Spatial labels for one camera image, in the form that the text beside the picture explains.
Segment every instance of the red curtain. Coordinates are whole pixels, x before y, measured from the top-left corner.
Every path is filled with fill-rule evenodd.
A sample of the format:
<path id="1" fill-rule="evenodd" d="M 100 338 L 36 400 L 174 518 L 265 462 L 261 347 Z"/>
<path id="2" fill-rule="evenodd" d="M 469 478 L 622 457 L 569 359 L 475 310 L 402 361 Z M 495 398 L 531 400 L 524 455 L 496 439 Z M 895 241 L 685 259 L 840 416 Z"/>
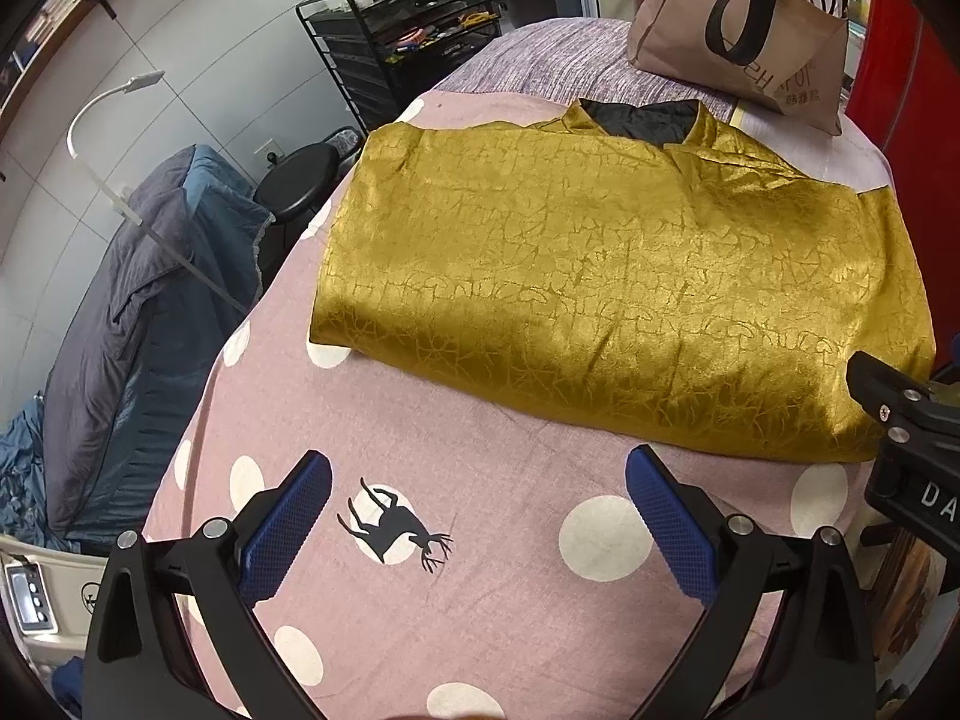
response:
<path id="1" fill-rule="evenodd" d="M 910 0 L 872 0 L 847 115 L 890 162 L 945 362 L 960 333 L 960 74 Z"/>

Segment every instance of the wall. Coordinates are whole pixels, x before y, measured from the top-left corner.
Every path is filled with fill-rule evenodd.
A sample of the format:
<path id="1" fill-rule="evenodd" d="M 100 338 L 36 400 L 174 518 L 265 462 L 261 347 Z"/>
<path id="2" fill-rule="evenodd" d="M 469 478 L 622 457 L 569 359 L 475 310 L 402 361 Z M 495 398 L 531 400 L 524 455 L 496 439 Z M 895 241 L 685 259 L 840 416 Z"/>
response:
<path id="1" fill-rule="evenodd" d="M 300 0 L 109 0 L 56 54 L 0 143 L 0 425 L 42 389 L 121 218 L 70 159 L 85 100 L 154 69 L 164 81 L 98 105 L 77 146 L 114 189 L 191 143 L 256 183 L 256 148 L 290 153 L 355 124 L 296 19 Z"/>

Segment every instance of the wooden shelf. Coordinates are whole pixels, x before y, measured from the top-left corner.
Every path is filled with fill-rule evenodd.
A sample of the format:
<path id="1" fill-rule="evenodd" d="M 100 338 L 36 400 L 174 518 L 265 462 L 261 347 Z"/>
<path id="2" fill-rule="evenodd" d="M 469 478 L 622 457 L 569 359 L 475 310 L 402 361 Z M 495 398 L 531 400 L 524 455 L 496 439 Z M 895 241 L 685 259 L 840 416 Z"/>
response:
<path id="1" fill-rule="evenodd" d="M 26 100 L 27 94 L 30 94 L 30 90 L 37 83 L 37 79 L 40 78 L 43 71 L 46 70 L 54 54 L 64 45 L 73 30 L 78 28 L 80 22 L 90 14 L 90 11 L 100 4 L 100 1 L 77 0 L 62 21 L 56 25 L 50 36 L 40 44 L 16 84 L 13 84 L 13 89 L 10 90 L 3 107 L 0 107 L 0 142 L 3 141 L 7 130 L 13 124 L 13 120 L 16 118 L 23 101 Z"/>

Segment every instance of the screw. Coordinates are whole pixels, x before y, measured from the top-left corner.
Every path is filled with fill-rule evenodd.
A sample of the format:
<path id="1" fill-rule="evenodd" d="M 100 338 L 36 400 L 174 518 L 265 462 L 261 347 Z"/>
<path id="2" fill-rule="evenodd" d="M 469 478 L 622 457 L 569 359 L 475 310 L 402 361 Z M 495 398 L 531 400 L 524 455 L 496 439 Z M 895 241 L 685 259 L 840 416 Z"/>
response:
<path id="1" fill-rule="evenodd" d="M 826 528 L 820 528 L 820 541 L 835 547 L 843 543 L 843 536 L 840 535 L 840 531 L 838 531 L 837 528 L 832 528 L 827 525 Z"/>
<path id="2" fill-rule="evenodd" d="M 749 536 L 754 531 L 754 521 L 743 514 L 733 514 L 733 517 L 727 520 L 727 527 L 738 536 Z"/>
<path id="3" fill-rule="evenodd" d="M 887 436 L 892 442 L 906 443 L 910 440 L 910 434 L 904 428 L 892 427 L 887 431 Z"/>
<path id="4" fill-rule="evenodd" d="M 136 538 L 136 531 L 123 531 L 120 536 L 117 536 L 117 546 L 120 549 L 130 549 L 133 544 L 136 544 Z"/>
<path id="5" fill-rule="evenodd" d="M 208 520 L 203 524 L 203 535 L 207 538 L 219 538 L 224 533 L 227 533 L 227 528 L 230 524 L 226 519 L 215 518 Z"/>

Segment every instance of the flower pot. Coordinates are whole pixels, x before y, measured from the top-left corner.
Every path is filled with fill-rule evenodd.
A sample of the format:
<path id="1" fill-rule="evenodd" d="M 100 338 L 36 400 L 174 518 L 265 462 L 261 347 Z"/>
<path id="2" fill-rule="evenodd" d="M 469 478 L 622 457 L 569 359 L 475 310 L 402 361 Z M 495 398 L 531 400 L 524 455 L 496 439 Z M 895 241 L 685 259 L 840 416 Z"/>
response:
<path id="1" fill-rule="evenodd" d="M 507 5 L 510 23 L 525 26 L 557 18 L 556 0 L 503 0 Z"/>

